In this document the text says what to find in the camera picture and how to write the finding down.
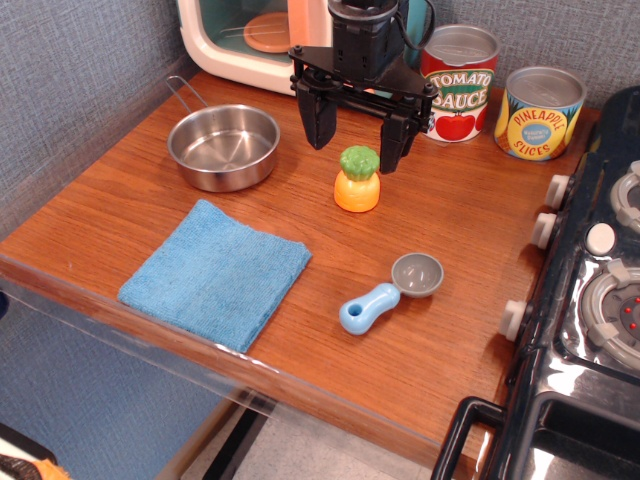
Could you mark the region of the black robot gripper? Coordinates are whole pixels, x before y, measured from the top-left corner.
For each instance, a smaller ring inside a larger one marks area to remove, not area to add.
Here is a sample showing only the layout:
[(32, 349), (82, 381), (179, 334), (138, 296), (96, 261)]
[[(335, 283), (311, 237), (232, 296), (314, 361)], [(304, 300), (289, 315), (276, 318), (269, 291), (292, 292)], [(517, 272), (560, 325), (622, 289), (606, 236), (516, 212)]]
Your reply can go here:
[(330, 1), (328, 12), (331, 46), (289, 50), (291, 89), (307, 141), (321, 150), (333, 139), (339, 105), (386, 117), (396, 105), (378, 102), (367, 91), (389, 93), (409, 107), (407, 113), (386, 117), (381, 127), (380, 172), (393, 173), (410, 152), (417, 130), (425, 131), (431, 119), (437, 89), (412, 70), (404, 55), (407, 49), (426, 47), (435, 29), (435, 7), (426, 3), (417, 41), (409, 33), (407, 1)]

